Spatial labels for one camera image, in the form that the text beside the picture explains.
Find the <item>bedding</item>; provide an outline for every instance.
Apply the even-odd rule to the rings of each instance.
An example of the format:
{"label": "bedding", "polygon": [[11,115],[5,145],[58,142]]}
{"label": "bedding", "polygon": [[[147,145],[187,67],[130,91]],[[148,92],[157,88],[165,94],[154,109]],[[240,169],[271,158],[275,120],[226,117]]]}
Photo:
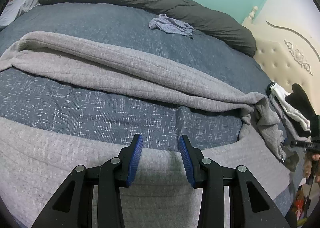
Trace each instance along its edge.
{"label": "bedding", "polygon": [[[2,117],[0,125],[0,141],[5,141],[0,147],[1,197],[9,211],[28,227],[76,165],[84,164],[88,168],[101,165],[117,156],[123,148],[119,144],[33,128]],[[252,160],[252,153],[256,151],[261,152],[258,161]],[[219,146],[203,150],[203,154],[218,163],[228,161],[229,167],[250,161],[246,165],[272,198],[277,194],[272,190],[280,190],[285,185],[279,182],[283,181],[279,172],[283,165],[275,161],[258,134],[256,142],[250,146],[242,139],[232,148],[229,145]],[[272,171],[266,171],[266,162]],[[277,205],[289,204],[290,207],[292,199],[287,193],[290,195],[292,189],[295,190],[293,184],[281,193],[280,200],[275,199]],[[96,227],[97,217],[96,192],[93,227]],[[197,225],[202,189],[194,190],[188,183],[180,153],[143,149],[135,181],[129,189],[121,189],[120,194],[126,228]],[[229,227],[228,224],[230,212],[226,207],[225,227]]]}
{"label": "bedding", "polygon": [[251,57],[256,52],[252,33],[230,15],[203,7],[192,0],[39,0],[42,5],[64,2],[109,3],[142,8],[155,14],[182,20],[195,29],[224,41],[230,47]]}

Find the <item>cream headboard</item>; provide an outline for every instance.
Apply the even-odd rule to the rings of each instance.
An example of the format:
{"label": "cream headboard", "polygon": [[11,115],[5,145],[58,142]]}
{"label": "cream headboard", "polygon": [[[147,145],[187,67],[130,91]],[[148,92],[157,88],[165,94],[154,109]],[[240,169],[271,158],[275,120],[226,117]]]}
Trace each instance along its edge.
{"label": "cream headboard", "polygon": [[298,83],[307,93],[316,111],[320,114],[320,46],[303,29],[288,22],[267,19],[264,24],[254,24],[257,7],[242,23],[248,28],[257,43],[253,57],[263,71],[287,92]]}

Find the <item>gray fleece blanket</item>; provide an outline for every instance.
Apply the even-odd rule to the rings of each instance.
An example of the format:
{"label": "gray fleece blanket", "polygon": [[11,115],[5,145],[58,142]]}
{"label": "gray fleece blanket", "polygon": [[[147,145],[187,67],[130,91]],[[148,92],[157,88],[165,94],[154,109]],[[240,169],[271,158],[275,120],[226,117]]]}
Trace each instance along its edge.
{"label": "gray fleece blanket", "polygon": [[[57,33],[26,34],[0,59],[0,70],[11,66],[87,88],[205,111],[239,108],[244,122],[239,141],[204,150],[204,155],[223,166],[246,165],[272,198],[290,182],[290,171],[278,159],[284,161],[291,153],[281,145],[282,131],[277,129],[279,118],[270,110],[268,99],[262,94],[244,94],[203,72],[155,55]],[[102,145],[97,141],[35,129],[4,118],[1,121],[4,130],[0,134],[0,163],[1,175],[5,178],[1,180],[0,189],[5,191],[3,200],[11,213],[29,226],[75,165],[102,164],[122,148],[121,145]],[[154,221],[155,216],[154,227],[168,226],[168,220],[172,220],[172,227],[196,226],[201,191],[188,187],[180,154],[150,149],[144,149],[142,154],[135,185],[122,191],[122,195],[127,193],[133,200],[124,203],[125,209],[132,210],[124,211],[128,227],[135,227],[136,222],[150,226],[149,222]],[[264,172],[266,162],[268,169],[273,171]],[[186,211],[176,210],[172,203],[177,201],[174,198],[177,189],[180,202],[190,202],[180,206],[187,207]],[[145,195],[152,199],[142,207],[141,199]],[[164,199],[158,206],[156,198],[161,196]],[[155,208],[163,214],[154,212],[152,215]]]}

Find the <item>blue gripper pad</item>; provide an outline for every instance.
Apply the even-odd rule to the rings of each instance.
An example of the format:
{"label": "blue gripper pad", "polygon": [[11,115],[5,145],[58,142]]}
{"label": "blue gripper pad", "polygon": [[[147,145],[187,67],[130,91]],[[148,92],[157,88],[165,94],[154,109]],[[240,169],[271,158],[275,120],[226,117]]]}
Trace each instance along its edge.
{"label": "blue gripper pad", "polygon": [[143,146],[143,140],[142,135],[139,135],[138,142],[136,143],[136,146],[134,148],[134,151],[132,153],[132,157],[130,159],[129,163],[129,170],[128,170],[128,177],[127,177],[127,185],[130,186],[131,183],[134,181],[134,178],[136,176],[141,152],[142,152],[142,146]]}
{"label": "blue gripper pad", "polygon": [[193,175],[193,165],[182,136],[180,136],[179,138],[179,150],[181,153],[183,166],[184,166],[184,170],[186,171],[188,182],[191,184],[192,187],[194,187],[196,184],[196,181]]}

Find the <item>bed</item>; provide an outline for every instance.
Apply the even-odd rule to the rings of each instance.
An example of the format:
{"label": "bed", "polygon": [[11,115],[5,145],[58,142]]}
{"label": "bed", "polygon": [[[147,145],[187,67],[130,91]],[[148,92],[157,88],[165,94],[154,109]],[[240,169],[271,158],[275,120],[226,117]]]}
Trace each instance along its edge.
{"label": "bed", "polygon": [[[201,31],[196,31],[193,39],[152,31],[148,23],[155,14],[134,7],[102,3],[37,6],[0,32],[0,54],[29,32],[66,34],[168,58],[202,71],[243,93],[265,94],[270,80],[283,85],[287,91],[290,91],[290,83],[301,83],[317,112],[317,93],[311,87],[319,81],[316,71],[319,60],[315,52],[319,49],[308,42],[305,45],[308,37],[303,39],[300,33],[290,31],[297,38],[283,32],[279,29],[283,25],[252,24],[254,12],[243,23],[256,39],[254,59]],[[295,57],[296,48],[288,49],[291,47],[288,42],[294,42],[301,53],[313,51],[305,58],[307,62],[301,56]],[[285,65],[287,69],[279,75],[273,65]],[[135,181],[136,186],[133,185],[130,192],[122,190],[126,227],[136,227],[137,223],[149,227],[150,222],[160,227],[168,219],[172,227],[196,226],[201,191],[190,188],[182,171],[176,142],[181,134],[187,134],[192,145],[202,149],[205,156],[213,156],[214,160],[229,167],[239,165],[244,158],[252,158],[249,169],[266,184],[264,188],[283,214],[289,209],[302,178],[302,160],[293,174],[285,170],[268,150],[264,150],[265,155],[258,156],[260,160],[257,155],[254,157],[255,152],[265,149],[264,143],[257,143],[241,156],[228,150],[231,146],[235,151],[244,146],[239,142],[243,125],[239,109],[205,112],[86,89],[11,67],[0,73],[0,116],[8,135],[17,132],[13,140],[1,139],[0,163],[4,178],[0,181],[0,194],[13,216],[27,227],[74,166],[85,164],[90,167],[103,163],[121,146],[128,145],[134,133],[143,135],[143,151],[153,155],[161,171],[156,168],[148,170],[148,164],[143,164],[148,162],[148,157],[142,154],[143,163],[138,170],[140,175]],[[285,137],[283,125],[279,123],[277,126]],[[19,131],[23,128],[29,128],[28,132],[32,134],[29,133],[25,140],[19,139]],[[31,144],[29,139],[32,140],[33,136],[43,137],[46,141],[42,139],[39,144]],[[64,144],[62,136],[67,136],[69,143]],[[115,146],[107,151],[106,144]],[[80,154],[76,155],[78,151],[89,156],[84,160]],[[49,158],[50,162],[42,162],[41,158]],[[279,168],[281,171],[277,174],[283,176],[275,175],[275,168]],[[146,180],[146,177],[150,178],[148,171],[153,171],[151,180]],[[22,178],[19,173],[28,174]],[[13,184],[13,189],[9,189],[8,183]],[[180,215],[190,209],[194,209],[192,214]],[[144,220],[139,217],[141,215],[146,216]]]}

